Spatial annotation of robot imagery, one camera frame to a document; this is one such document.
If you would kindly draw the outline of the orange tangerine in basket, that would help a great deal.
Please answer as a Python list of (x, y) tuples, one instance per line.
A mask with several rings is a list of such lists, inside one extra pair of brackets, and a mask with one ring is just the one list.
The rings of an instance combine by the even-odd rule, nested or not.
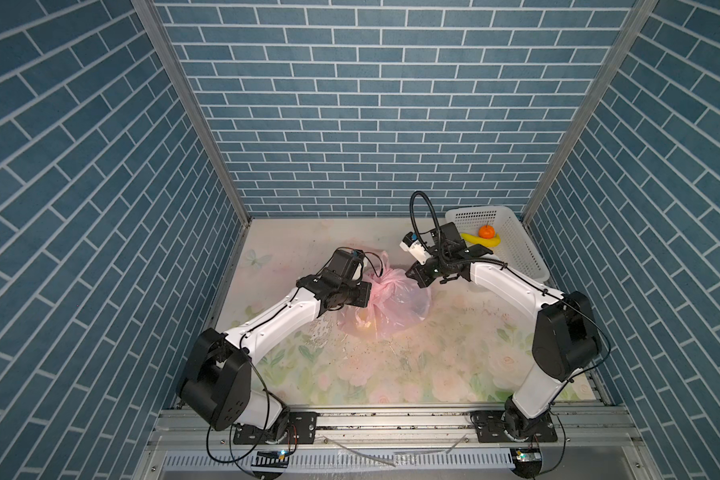
[(491, 225), (483, 225), (478, 230), (478, 236), (482, 239), (494, 239), (496, 231)]

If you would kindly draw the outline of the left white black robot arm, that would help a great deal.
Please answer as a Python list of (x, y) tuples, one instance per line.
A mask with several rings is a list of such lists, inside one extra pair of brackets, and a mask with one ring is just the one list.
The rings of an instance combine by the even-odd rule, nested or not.
[(209, 328), (193, 345), (178, 397), (216, 431), (251, 426), (280, 436), (290, 408), (263, 387), (252, 387), (257, 364), (280, 342), (328, 311), (365, 307), (371, 284), (364, 280), (309, 275), (274, 306), (224, 332)]

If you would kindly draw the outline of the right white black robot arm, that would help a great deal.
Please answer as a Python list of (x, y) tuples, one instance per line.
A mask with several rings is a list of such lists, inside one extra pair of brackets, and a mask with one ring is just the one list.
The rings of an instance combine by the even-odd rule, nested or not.
[(406, 276), (421, 288), (435, 281), (466, 280), (497, 294), (531, 322), (534, 364), (507, 402), (508, 419), (531, 422), (546, 414), (565, 386), (604, 353), (604, 338), (586, 295), (549, 288), (493, 255), (415, 261)]

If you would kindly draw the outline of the white plastic basket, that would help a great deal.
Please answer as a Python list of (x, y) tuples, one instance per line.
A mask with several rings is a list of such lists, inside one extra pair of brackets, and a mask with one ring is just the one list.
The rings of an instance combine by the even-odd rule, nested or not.
[(504, 206), (464, 207), (449, 210), (445, 214), (447, 223), (453, 223), (459, 233), (478, 236), (483, 225), (491, 225), (501, 244), (491, 249), (513, 270), (540, 282), (546, 283), (549, 269), (534, 242), (523, 228), (516, 215)]

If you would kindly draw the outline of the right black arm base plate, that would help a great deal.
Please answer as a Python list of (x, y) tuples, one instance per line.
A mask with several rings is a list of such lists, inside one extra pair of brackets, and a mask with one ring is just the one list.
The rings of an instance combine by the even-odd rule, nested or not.
[(480, 443), (554, 443), (558, 435), (549, 412), (527, 419), (513, 409), (478, 410), (468, 414)]

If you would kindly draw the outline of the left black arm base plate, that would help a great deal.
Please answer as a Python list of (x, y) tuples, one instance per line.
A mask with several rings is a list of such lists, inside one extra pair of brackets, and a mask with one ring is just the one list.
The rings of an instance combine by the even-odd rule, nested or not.
[(318, 414), (314, 411), (284, 411), (270, 428), (261, 430), (252, 425), (243, 425), (234, 431), (234, 445), (254, 445), (266, 442), (283, 444), (313, 444), (317, 429)]

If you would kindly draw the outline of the yellow banana in basket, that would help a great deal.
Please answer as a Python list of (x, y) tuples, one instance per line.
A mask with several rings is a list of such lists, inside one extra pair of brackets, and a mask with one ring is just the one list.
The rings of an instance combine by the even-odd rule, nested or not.
[(466, 242), (469, 242), (471, 244), (475, 245), (481, 245), (483, 247), (493, 249), (501, 244), (501, 238), (496, 235), (493, 238), (482, 238), (480, 236), (470, 235), (467, 233), (461, 233), (461, 238), (465, 240)]

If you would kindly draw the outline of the aluminium front rail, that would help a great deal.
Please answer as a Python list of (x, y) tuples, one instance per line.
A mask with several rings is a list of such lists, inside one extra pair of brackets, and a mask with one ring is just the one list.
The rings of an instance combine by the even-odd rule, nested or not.
[[(510, 445), (497, 403), (293, 408), (290, 421), (300, 447), (343, 444), (371, 448), (440, 448), (457, 442)], [(597, 402), (552, 407), (538, 442), (547, 446), (631, 447), (642, 438), (624, 407)], [(191, 410), (164, 410), (147, 443), (149, 451), (235, 447), (235, 435), (217, 432)]]

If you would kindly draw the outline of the pink plastic bag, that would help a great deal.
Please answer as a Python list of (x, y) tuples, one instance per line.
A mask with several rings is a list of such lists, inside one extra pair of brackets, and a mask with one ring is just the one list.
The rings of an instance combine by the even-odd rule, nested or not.
[(338, 314), (338, 326), (346, 334), (363, 340), (381, 340), (421, 324), (431, 307), (431, 293), (393, 267), (386, 251), (378, 254), (380, 268), (363, 274), (371, 284), (368, 304), (364, 308), (344, 307)]

